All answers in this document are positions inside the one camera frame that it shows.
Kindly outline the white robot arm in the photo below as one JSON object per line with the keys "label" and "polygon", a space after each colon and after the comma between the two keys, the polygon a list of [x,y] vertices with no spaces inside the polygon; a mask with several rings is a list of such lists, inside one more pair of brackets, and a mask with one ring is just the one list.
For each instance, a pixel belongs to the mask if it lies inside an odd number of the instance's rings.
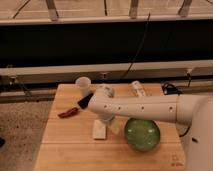
{"label": "white robot arm", "polygon": [[114,97],[101,84],[88,108],[103,121],[115,115],[191,126],[185,171],[213,171],[213,95]]}

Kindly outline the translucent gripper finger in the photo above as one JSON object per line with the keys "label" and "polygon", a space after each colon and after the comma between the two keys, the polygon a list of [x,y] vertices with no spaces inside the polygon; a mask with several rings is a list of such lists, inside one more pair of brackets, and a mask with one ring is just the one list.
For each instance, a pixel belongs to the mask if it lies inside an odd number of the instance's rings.
{"label": "translucent gripper finger", "polygon": [[117,135],[120,132],[120,127],[116,119],[113,119],[110,122],[110,130],[115,135]]}

